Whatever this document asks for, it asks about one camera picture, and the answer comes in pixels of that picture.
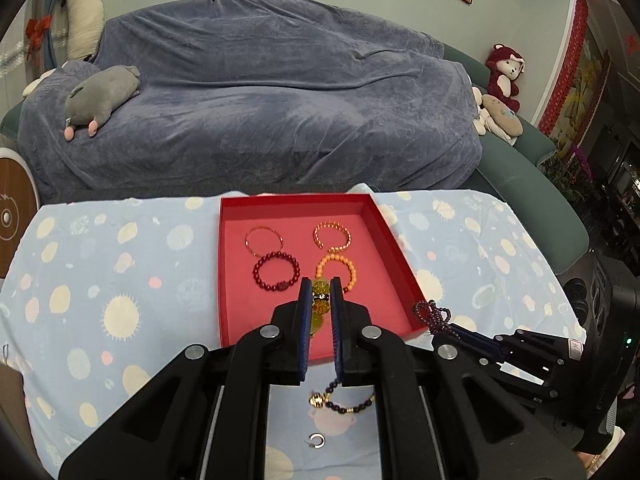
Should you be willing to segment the red monkey plush toy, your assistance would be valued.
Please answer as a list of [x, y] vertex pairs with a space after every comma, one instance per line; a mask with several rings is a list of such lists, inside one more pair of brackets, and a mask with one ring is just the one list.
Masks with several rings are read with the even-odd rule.
[[518, 113], [520, 102], [516, 99], [520, 89], [516, 84], [518, 77], [525, 72], [524, 58], [511, 47], [495, 44], [485, 66], [489, 70], [487, 92], [503, 102], [512, 112]]

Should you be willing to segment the red shallow tray box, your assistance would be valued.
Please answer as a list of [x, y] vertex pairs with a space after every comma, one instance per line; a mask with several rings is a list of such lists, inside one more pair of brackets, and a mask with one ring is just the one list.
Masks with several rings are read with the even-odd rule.
[[[254, 258], [244, 245], [252, 226], [271, 226], [284, 247]], [[235, 344], [297, 298], [303, 278], [339, 278], [345, 298], [372, 322], [408, 340], [425, 330], [411, 307], [423, 298], [413, 270], [369, 194], [225, 197], [218, 235], [220, 342]]]

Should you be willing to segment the blue curtain with red bow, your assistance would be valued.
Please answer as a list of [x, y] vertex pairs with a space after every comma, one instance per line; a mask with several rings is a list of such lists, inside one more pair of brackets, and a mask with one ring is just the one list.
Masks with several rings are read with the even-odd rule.
[[30, 0], [25, 26], [27, 59], [32, 67], [45, 72], [56, 66], [53, 41], [53, 14], [58, 0]]

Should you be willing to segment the teal sofa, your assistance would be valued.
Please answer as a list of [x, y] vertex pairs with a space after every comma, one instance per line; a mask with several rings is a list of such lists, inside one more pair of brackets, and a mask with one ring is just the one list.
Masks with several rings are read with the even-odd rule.
[[[524, 122], [524, 136], [513, 148], [491, 133], [480, 138], [483, 156], [474, 172], [460, 184], [462, 190], [488, 193], [507, 203], [523, 222], [555, 274], [563, 274], [588, 252], [587, 230], [567, 199], [541, 172], [541, 164], [554, 153], [551, 140], [529, 122]], [[66, 188], [48, 197], [34, 182], [29, 194], [41, 205], [126, 200], [126, 198], [214, 196], [227, 191], [248, 194], [260, 192], [296, 193], [288, 184], [211, 183], [198, 185], [125, 186], [92, 190], [85, 185]]]

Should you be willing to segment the beige plush toy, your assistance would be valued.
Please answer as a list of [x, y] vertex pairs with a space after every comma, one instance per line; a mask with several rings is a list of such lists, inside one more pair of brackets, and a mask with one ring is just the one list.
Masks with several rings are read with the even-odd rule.
[[524, 133], [520, 118], [503, 102], [484, 94], [480, 88], [473, 86], [472, 92], [477, 106], [477, 118], [473, 126], [479, 136], [490, 132], [497, 138], [513, 146]]

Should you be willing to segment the dark garnet bead strand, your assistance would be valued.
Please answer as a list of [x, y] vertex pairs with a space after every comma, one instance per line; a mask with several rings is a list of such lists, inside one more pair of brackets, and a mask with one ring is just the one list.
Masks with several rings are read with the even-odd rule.
[[418, 301], [411, 307], [411, 311], [433, 336], [460, 338], [450, 324], [450, 310], [439, 307], [433, 299]]

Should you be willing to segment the round wooden white table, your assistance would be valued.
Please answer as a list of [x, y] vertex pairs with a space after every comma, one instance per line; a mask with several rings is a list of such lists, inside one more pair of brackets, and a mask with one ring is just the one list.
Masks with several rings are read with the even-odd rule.
[[9, 272], [21, 238], [40, 207], [26, 162], [10, 148], [0, 148], [0, 276]]

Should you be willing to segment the white plush sheep toy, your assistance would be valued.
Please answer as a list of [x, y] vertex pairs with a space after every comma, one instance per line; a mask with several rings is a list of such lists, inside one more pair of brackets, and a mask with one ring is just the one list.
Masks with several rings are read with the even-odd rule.
[[104, 26], [102, 0], [62, 0], [62, 3], [67, 11], [67, 58], [91, 58]]

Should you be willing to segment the light blue patterned tablecloth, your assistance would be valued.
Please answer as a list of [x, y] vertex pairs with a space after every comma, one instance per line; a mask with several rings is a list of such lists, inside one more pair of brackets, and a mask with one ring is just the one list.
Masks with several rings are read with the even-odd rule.
[[[428, 299], [486, 336], [585, 339], [512, 208], [474, 191], [374, 196]], [[45, 206], [1, 289], [1, 361], [24, 379], [37, 456], [75, 448], [182, 349], [219, 346], [216, 197]]]

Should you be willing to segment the thin gold bangle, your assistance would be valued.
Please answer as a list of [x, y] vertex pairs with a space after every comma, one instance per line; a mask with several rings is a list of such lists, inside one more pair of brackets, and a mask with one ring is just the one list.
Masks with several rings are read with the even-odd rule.
[[244, 235], [244, 245], [254, 258], [262, 258], [284, 247], [282, 235], [271, 226], [252, 226]]

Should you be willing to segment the grey plush mouse toy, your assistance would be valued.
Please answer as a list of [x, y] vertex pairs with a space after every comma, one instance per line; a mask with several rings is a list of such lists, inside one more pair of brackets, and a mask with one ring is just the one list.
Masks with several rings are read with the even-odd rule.
[[73, 88], [64, 104], [64, 139], [70, 142], [79, 127], [89, 136], [111, 118], [114, 110], [139, 94], [140, 72], [136, 66], [115, 65], [93, 74]]

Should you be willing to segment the blue-grey sofa cover blanket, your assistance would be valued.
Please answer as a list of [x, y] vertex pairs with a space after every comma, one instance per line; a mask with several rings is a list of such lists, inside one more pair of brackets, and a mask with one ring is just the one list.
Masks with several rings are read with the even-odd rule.
[[[17, 148], [66, 188], [288, 184], [297, 192], [457, 188], [483, 155], [464, 67], [437, 39], [311, 0], [181, 0], [106, 22], [96, 55], [24, 101]], [[136, 66], [139, 94], [64, 139], [81, 82]]]

